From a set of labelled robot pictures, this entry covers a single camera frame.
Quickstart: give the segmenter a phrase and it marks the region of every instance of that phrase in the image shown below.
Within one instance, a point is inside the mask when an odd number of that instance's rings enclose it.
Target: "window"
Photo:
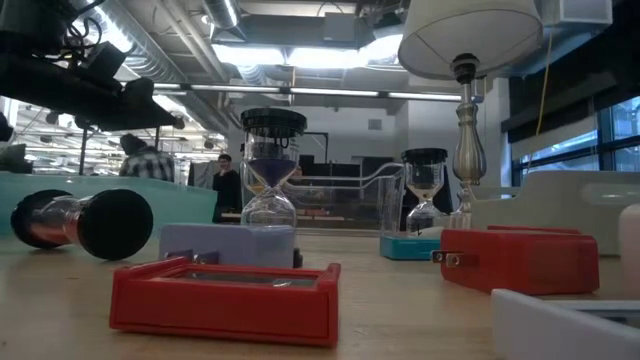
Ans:
[[[528,171],[529,155],[514,160],[513,186],[536,171],[640,172],[640,97],[600,111],[597,124],[598,130],[584,129],[587,132],[533,153]]]

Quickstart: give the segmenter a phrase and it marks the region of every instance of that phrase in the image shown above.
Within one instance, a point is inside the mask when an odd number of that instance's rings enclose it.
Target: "purple sand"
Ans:
[[[269,187],[274,187],[296,169],[296,162],[281,159],[256,159],[249,161],[249,167]]]

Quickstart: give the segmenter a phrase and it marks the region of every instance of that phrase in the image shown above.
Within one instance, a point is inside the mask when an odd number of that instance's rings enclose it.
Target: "yellow cable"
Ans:
[[[544,82],[542,83],[542,99],[540,99],[540,115],[538,116],[538,127],[536,128],[536,137],[540,135],[540,129],[542,128],[542,118],[544,116],[544,102],[547,97],[547,83],[549,82],[549,68],[551,67],[551,50],[553,48],[553,30],[555,29],[554,25],[551,27],[551,33],[549,35],[549,47],[547,48],[547,65],[544,70]],[[535,151],[532,151],[529,154],[529,165],[527,165],[527,171],[525,174],[529,174],[529,170],[531,170],[531,161],[533,161],[533,154]]]

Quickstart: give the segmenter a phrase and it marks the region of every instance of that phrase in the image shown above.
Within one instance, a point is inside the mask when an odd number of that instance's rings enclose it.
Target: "teal partition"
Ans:
[[[109,189],[133,190],[151,205],[155,230],[169,223],[210,224],[218,197],[213,190],[151,179],[0,173],[0,238],[12,234],[9,219],[16,204],[29,194],[47,189],[77,197]]]

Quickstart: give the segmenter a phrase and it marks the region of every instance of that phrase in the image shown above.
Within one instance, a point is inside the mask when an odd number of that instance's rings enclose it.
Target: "teal base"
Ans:
[[[380,237],[380,255],[391,260],[431,260],[431,252],[440,250],[440,240]]]

